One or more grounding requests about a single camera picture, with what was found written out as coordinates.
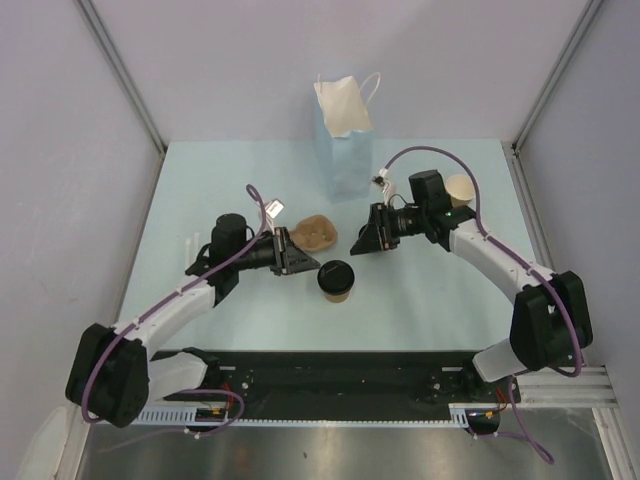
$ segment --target wire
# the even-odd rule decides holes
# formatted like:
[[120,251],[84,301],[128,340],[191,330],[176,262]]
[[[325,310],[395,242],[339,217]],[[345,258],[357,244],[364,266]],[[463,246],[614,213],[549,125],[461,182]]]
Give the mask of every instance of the wire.
[[244,410],[245,410],[244,399],[240,395],[238,395],[237,393],[232,392],[230,390],[218,390],[218,389],[183,390],[183,391],[178,392],[178,393],[181,393],[181,394],[194,394],[194,395],[196,395],[196,394],[207,394],[207,395],[221,394],[221,395],[226,395],[227,397],[229,397],[229,398],[231,398],[233,400],[238,400],[238,405],[240,405],[240,410],[238,411],[238,413],[236,415],[234,415],[233,418],[227,420],[226,422],[224,422],[220,426],[215,427],[212,430],[209,430],[209,431],[206,431],[206,432],[195,432],[194,433],[194,432],[191,432],[187,427],[185,427],[185,428],[180,428],[180,427],[163,428],[161,430],[154,430],[154,431],[146,433],[144,435],[140,435],[139,437],[132,438],[131,440],[127,440],[126,442],[118,443],[117,445],[113,445],[111,447],[103,448],[101,450],[98,450],[98,452],[99,453],[112,452],[114,450],[118,450],[120,448],[128,447],[129,445],[133,445],[134,443],[141,442],[142,440],[147,440],[147,439],[152,438],[152,437],[157,437],[159,435],[164,435],[165,433],[186,433],[187,435],[191,434],[196,440],[199,439],[200,437],[210,437],[211,435],[216,435],[216,434],[218,434],[220,432],[223,432],[227,428],[229,428],[232,424],[237,422],[240,419],[240,417],[242,417],[242,415],[244,414]]
[[553,298],[554,303],[556,304],[556,306],[560,310],[560,314],[562,315],[562,319],[564,320],[564,323],[567,326],[567,330],[569,332],[569,337],[571,339],[571,345],[573,347],[574,370],[572,372],[566,372],[566,371],[560,370],[560,369],[554,369],[554,370],[556,372],[558,372],[559,374],[564,375],[566,377],[577,377],[578,375],[580,375],[580,372],[582,371],[582,352],[580,350],[580,342],[578,341],[578,335],[576,333],[575,328],[573,327],[573,323],[571,321],[571,316],[569,315],[569,311],[567,310],[567,307],[562,302],[562,299],[560,298],[560,296],[556,292],[555,288],[553,288],[551,286],[551,284],[540,274],[540,272],[538,272],[535,269],[531,268],[531,265],[529,264],[529,262],[527,262],[524,258],[522,258],[520,255],[518,255],[516,252],[511,250],[507,245],[505,245],[504,243],[502,243],[501,241],[499,241],[495,237],[491,236],[489,234],[489,232],[487,231],[487,229],[484,227],[484,225],[482,224],[482,216],[481,216],[481,210],[480,210],[480,187],[478,185],[478,181],[477,181],[475,175],[473,174],[471,169],[467,166],[467,164],[464,163],[462,160],[460,160],[453,153],[448,152],[447,150],[443,150],[443,149],[437,148],[437,147],[415,146],[415,147],[405,148],[404,150],[401,150],[400,152],[396,153],[391,158],[391,160],[389,160],[387,162],[387,164],[384,166],[384,168],[389,170],[389,168],[391,168],[391,165],[393,165],[393,163],[396,160],[398,160],[398,158],[400,158],[401,156],[405,155],[406,153],[413,152],[413,151],[416,151],[416,150],[424,150],[424,151],[429,151],[429,152],[440,153],[441,155],[449,157],[451,160],[453,160],[458,165],[460,165],[463,168],[463,170],[466,172],[466,174],[469,176],[469,178],[471,179],[471,183],[473,183],[473,189],[474,189],[475,195],[476,195],[476,225],[478,226],[478,230],[480,231],[482,236],[487,241],[491,242],[493,245],[495,245],[500,250],[502,250],[502,252],[507,254],[513,260],[515,260],[516,263],[518,263],[518,265],[520,265],[522,268],[524,268],[525,271],[528,274],[531,274],[538,282],[540,282],[540,284],[545,288],[545,290],[547,290],[549,292],[549,294],[551,295],[551,298]]
[[[487,434],[477,434],[475,433],[471,427],[468,427],[466,429],[466,431],[473,435],[474,440],[477,438],[488,438],[488,437],[494,437],[494,438],[499,438],[499,437],[503,437],[503,438],[512,438],[514,440],[520,440],[522,442],[527,442],[529,445],[531,445],[531,447],[535,450],[535,452],[540,456],[540,458],[542,458],[542,460],[544,460],[545,463],[549,464],[549,465],[554,465],[556,463],[555,458],[553,458],[553,455],[549,452],[549,450],[547,450],[546,448],[544,448],[541,444],[539,444],[538,442],[536,442],[533,437],[531,436],[531,433],[529,433],[529,431],[527,430],[527,428],[524,425],[524,421],[522,420],[522,417],[520,416],[520,412],[518,411],[518,407],[516,406],[516,401],[515,401],[515,397],[513,395],[513,381],[514,381],[515,377],[511,376],[509,377],[509,384],[507,387],[507,394],[509,395],[509,403],[511,403],[511,409],[513,410],[513,415],[516,417],[516,421],[518,422],[518,425],[520,425],[520,428],[522,429],[522,433],[514,433],[514,432],[495,432],[495,433],[487,433]],[[500,388],[498,388],[497,390],[498,392],[498,396],[502,396],[505,401],[506,398],[504,396],[504,393],[502,393],[502,390]],[[503,411],[504,409],[507,408],[508,405],[505,405],[504,408],[502,408],[500,411]]]
[[498,399],[499,399],[500,403],[503,404],[503,406],[498,411],[499,412],[504,412],[507,409],[507,407],[509,406],[509,400],[507,400],[507,397],[505,397],[504,393],[502,393],[502,389],[500,387],[498,387],[496,389],[496,395],[498,395]]
[[[264,201],[262,200],[262,197],[260,196],[260,193],[258,192],[258,190],[256,190],[256,188],[253,185],[247,184],[246,190],[247,190],[247,193],[249,194],[249,196],[255,202],[258,203],[258,205],[260,206],[260,213],[262,214],[262,221],[260,223],[260,228],[258,230],[257,235],[254,236],[251,240],[249,240],[249,242],[247,242],[247,244],[244,247],[242,247],[235,255],[229,257],[224,262],[216,265],[211,270],[206,272],[204,275],[201,275],[200,277],[196,278],[192,282],[187,283],[184,287],[182,287],[182,290],[181,290],[182,292],[186,292],[186,291],[192,289],[196,285],[199,285],[200,283],[204,282],[207,278],[209,278],[214,273],[218,272],[219,270],[222,270],[226,266],[228,266],[228,265],[232,264],[233,262],[235,262],[238,258],[243,256],[245,253],[247,253],[253,247],[253,245],[258,241],[258,238],[260,237],[260,235],[262,235],[262,232],[265,231],[266,226],[267,226],[267,220],[266,220],[267,219],[267,213],[265,211]],[[153,307],[151,307],[149,310],[147,310],[145,313],[143,313],[142,315],[140,315],[138,317],[138,325],[141,325],[142,323],[144,323],[146,320],[149,319],[149,317],[151,317],[153,314],[158,312],[161,308],[165,307],[167,304],[169,304],[172,300],[174,300],[175,298],[179,297],[180,295],[181,294],[178,293],[177,291],[174,291],[174,292],[170,293],[169,295],[167,295],[165,298],[160,300]],[[91,374],[89,375],[87,383],[86,383],[86,385],[84,387],[84,391],[82,392],[82,401],[80,402],[80,408],[81,408],[81,411],[82,411],[82,418],[84,419],[85,422],[87,422],[87,423],[98,423],[100,420],[102,420],[99,417],[95,417],[94,418],[94,417],[91,417],[89,415],[89,395],[91,394],[91,390],[93,390],[93,385],[94,385],[94,383],[96,381],[96,378],[98,377],[98,374],[100,373],[100,370],[102,369],[102,367],[106,363],[107,359],[109,358],[109,355],[111,355],[111,352],[113,352],[113,350],[120,343],[120,341],[124,337],[126,337],[129,333],[131,333],[131,331],[133,331],[135,328],[136,328],[136,324],[134,324],[134,323],[131,323],[127,327],[125,327],[111,341],[111,343],[109,345],[107,345],[107,348],[104,349],[104,351],[102,352],[102,355],[100,355],[100,358],[98,359],[98,361],[94,365],[93,370],[91,371]]]
[[524,421],[522,420],[522,417],[520,416],[520,412],[518,411],[518,407],[516,406],[516,400],[513,396],[513,387],[514,387],[513,381],[515,378],[516,377],[514,377],[513,375],[509,377],[509,385],[507,386],[507,395],[509,395],[509,401],[511,402],[511,409],[513,410],[513,415],[516,417],[516,421],[518,422],[518,425],[520,425],[520,429],[522,430],[522,435],[519,433],[503,433],[502,436],[509,436],[511,438],[517,438],[519,440],[526,440],[531,444],[531,446],[536,451],[536,453],[540,455],[540,458],[542,458],[542,460],[547,462],[549,465],[553,465],[555,463],[555,459],[553,458],[553,455],[551,455],[551,453],[549,453],[549,451],[546,448],[544,448],[542,445],[540,445],[538,442],[536,442],[533,439],[533,437],[529,433],[529,430],[527,430],[527,427],[524,425]]

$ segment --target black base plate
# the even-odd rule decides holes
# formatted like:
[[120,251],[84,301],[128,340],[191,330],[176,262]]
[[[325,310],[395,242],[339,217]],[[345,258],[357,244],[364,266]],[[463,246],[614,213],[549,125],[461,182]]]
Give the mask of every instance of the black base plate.
[[[175,353],[158,352],[156,358]],[[450,403],[497,404],[497,388],[505,394],[507,388],[506,379],[477,382],[471,367],[477,352],[207,353],[220,362],[221,383],[245,398],[245,419],[449,420]],[[519,401],[517,389],[514,394]],[[193,399],[180,394],[166,397]],[[223,398],[203,394],[198,400]]]

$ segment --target small tag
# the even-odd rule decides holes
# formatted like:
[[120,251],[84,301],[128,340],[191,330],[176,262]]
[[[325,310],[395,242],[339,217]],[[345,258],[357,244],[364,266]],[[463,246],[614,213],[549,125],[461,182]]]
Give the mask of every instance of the small tag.
[[274,198],[273,200],[271,200],[269,203],[267,203],[267,206],[265,207],[267,215],[272,220],[276,218],[283,209],[284,209],[284,204],[277,198]]
[[267,214],[267,218],[265,220],[267,221],[269,230],[271,230],[271,232],[273,233],[275,229],[274,219],[280,214],[282,210],[284,210],[284,203],[282,203],[277,198],[274,198],[269,203],[267,203],[267,205],[264,207],[264,210]]

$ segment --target paper bag handle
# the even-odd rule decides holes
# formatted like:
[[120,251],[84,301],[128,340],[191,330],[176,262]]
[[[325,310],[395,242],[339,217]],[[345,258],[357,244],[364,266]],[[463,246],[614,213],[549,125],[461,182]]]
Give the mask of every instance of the paper bag handle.
[[373,88],[373,92],[371,92],[369,94],[369,98],[367,98],[367,101],[364,102],[364,106],[365,108],[369,107],[369,102],[371,101],[371,99],[373,98],[373,96],[376,94],[376,92],[378,91],[378,87],[380,86],[380,79],[382,78],[382,74],[380,72],[375,72],[372,73],[371,75],[369,75],[366,80],[364,82],[362,82],[360,84],[360,93],[362,93],[362,89],[364,88],[364,86],[369,82],[369,80],[371,80],[374,77],[378,77],[378,81],[376,82],[376,86]]

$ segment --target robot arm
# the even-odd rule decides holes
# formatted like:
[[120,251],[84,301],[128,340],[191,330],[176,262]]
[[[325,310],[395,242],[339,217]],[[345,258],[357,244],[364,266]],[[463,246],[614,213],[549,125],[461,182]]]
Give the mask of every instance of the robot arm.
[[[374,179],[388,189],[388,182]],[[409,177],[414,203],[394,209],[389,198],[370,206],[351,255],[397,248],[401,237],[424,234],[432,243],[467,260],[493,282],[514,306],[509,337],[476,354],[473,366],[484,382],[525,370],[540,370],[572,353],[568,329],[535,270],[548,281],[567,307],[581,348],[593,340],[584,287],[573,272],[556,274],[535,262],[516,262],[488,241],[469,207],[451,205],[441,175],[435,170]]]
[[320,264],[295,246],[284,227],[273,227],[263,233],[254,246],[225,268],[206,276],[239,252],[247,243],[244,217],[227,214],[218,218],[211,232],[211,243],[205,245],[186,276],[175,290],[147,313],[144,322],[138,318],[119,321],[111,328],[94,324],[78,346],[69,376],[66,397],[81,405],[89,376],[114,340],[122,335],[100,369],[89,395],[88,407],[98,417],[117,427],[129,425],[146,402],[182,390],[195,389],[208,376],[217,374],[217,359],[195,348],[162,360],[153,360],[158,349],[191,320],[208,312],[223,301],[236,287],[242,270],[268,267],[276,276],[291,275],[317,269]]

